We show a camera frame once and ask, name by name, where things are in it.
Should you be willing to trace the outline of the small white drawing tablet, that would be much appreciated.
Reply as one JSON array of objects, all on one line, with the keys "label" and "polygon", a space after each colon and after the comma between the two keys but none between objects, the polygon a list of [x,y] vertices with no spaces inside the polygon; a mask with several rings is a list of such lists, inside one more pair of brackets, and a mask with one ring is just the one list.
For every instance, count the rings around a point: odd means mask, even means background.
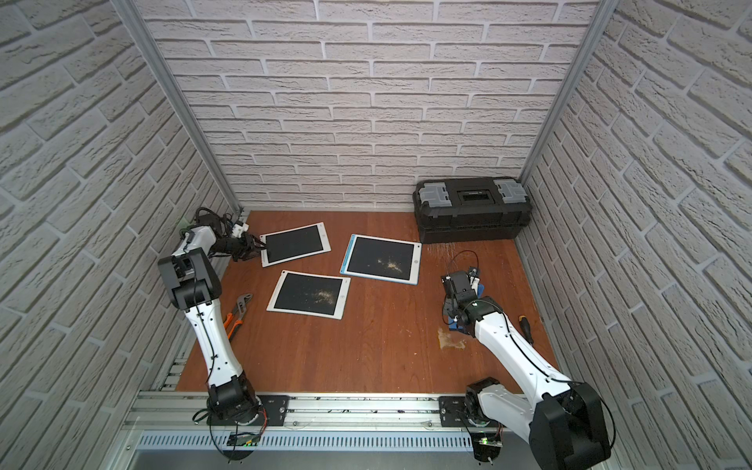
[{"label": "small white drawing tablet", "polygon": [[331,251],[323,222],[262,235],[266,248],[262,251],[262,266],[299,260]]}]

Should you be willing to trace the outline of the large white drawing tablet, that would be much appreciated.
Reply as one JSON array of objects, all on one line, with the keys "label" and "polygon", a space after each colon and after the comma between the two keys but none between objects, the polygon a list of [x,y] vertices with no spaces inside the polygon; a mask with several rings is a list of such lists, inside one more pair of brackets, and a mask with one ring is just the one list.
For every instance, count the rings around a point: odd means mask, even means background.
[{"label": "large white drawing tablet", "polygon": [[283,270],[266,310],[340,320],[350,284],[346,277]]}]

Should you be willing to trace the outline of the blue microfiber cloth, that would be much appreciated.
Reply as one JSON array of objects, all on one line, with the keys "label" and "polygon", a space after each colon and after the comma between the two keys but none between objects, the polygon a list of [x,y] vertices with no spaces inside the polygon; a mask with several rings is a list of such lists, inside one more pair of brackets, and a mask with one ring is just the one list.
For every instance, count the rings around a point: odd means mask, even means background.
[{"label": "blue microfiber cloth", "polygon": [[455,282],[452,278],[446,280],[444,288],[443,315],[448,319],[450,330],[475,337],[475,323],[482,317],[477,290],[468,282]]}]

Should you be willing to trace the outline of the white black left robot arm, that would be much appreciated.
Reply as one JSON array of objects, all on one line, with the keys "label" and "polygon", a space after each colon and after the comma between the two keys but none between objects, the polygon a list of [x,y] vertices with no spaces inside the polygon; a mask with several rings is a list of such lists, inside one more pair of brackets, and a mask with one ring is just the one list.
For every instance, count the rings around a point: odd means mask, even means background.
[{"label": "white black left robot arm", "polygon": [[248,424],[260,413],[256,392],[232,352],[221,315],[221,281],[209,254],[217,242],[207,225],[188,229],[171,255],[158,261],[170,303],[190,322],[207,366],[207,408],[222,422]]}]

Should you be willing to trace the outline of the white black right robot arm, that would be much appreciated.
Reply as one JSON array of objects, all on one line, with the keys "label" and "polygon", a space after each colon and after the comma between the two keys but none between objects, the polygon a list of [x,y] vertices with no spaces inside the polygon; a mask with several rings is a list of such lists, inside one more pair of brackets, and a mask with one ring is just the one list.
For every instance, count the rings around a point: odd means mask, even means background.
[{"label": "white black right robot arm", "polygon": [[525,441],[542,469],[589,469],[609,460],[615,431],[607,429],[610,409],[585,382],[548,363],[514,328],[491,298],[446,297],[444,315],[456,329],[486,347],[521,389],[511,393],[488,377],[469,385],[458,411],[476,459],[492,461],[503,430]]}]

